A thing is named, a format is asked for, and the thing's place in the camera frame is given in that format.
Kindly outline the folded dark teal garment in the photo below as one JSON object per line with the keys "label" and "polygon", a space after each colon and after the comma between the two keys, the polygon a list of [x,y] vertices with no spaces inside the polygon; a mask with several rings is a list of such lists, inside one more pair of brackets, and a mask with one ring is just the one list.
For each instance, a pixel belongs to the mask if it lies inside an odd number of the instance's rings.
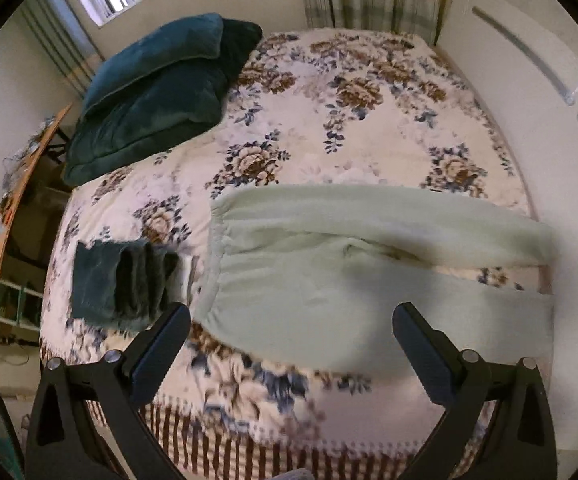
{"label": "folded dark teal garment", "polygon": [[73,266],[72,316],[108,330],[147,330],[169,306],[167,281],[177,265],[175,250],[149,240],[80,243]]}

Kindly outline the cluttered wooden desk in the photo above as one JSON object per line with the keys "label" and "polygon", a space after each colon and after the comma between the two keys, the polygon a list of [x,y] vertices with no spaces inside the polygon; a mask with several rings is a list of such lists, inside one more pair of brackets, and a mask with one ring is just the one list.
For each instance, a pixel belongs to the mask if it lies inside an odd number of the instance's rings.
{"label": "cluttered wooden desk", "polygon": [[63,182],[70,105],[12,157],[0,202],[0,339],[36,341],[49,259],[71,188]]}

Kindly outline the dark teal pillow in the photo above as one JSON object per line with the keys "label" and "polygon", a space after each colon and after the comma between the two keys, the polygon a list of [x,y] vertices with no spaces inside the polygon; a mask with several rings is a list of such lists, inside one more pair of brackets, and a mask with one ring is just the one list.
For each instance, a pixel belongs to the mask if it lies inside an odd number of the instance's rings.
{"label": "dark teal pillow", "polygon": [[80,186],[218,125],[263,36],[249,21],[178,18],[108,58],[83,101],[63,173]]}

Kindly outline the floral bed blanket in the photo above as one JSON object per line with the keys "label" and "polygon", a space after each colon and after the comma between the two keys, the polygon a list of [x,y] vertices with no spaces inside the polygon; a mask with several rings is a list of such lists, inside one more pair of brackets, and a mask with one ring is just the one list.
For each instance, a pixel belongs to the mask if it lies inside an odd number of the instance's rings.
{"label": "floral bed blanket", "polygon": [[475,93],[414,35],[268,36],[218,126],[76,188],[44,360],[132,342],[111,266],[135,240],[176,252],[193,317],[141,413],[205,478],[400,476],[442,413],[393,337],[405,301],[488,361],[552,367],[550,230]]}

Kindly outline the light green fleece pants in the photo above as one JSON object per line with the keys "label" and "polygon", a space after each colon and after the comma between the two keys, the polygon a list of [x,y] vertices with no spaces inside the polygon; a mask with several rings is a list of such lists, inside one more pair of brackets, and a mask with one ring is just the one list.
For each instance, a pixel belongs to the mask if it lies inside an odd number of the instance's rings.
{"label": "light green fleece pants", "polygon": [[242,188],[214,200],[195,320],[241,352],[320,372],[403,375],[394,308],[415,304],[494,362],[553,355],[552,297],[478,269],[553,259],[548,226],[486,200],[400,186]]}

